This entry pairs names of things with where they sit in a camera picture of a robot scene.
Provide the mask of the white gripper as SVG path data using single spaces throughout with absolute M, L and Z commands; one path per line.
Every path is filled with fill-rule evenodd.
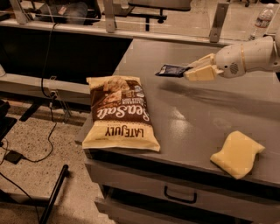
M 184 77 L 189 81 L 212 81 L 217 75 L 224 78 L 243 76 L 245 74 L 243 44 L 228 45 L 216 55 L 210 53 L 190 63 L 188 67 Z

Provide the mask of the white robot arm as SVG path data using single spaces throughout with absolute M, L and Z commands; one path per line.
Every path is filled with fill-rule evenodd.
M 280 72 L 280 36 L 266 36 L 223 47 L 189 64 L 189 81 L 212 81 L 217 76 L 237 78 L 254 71 Z

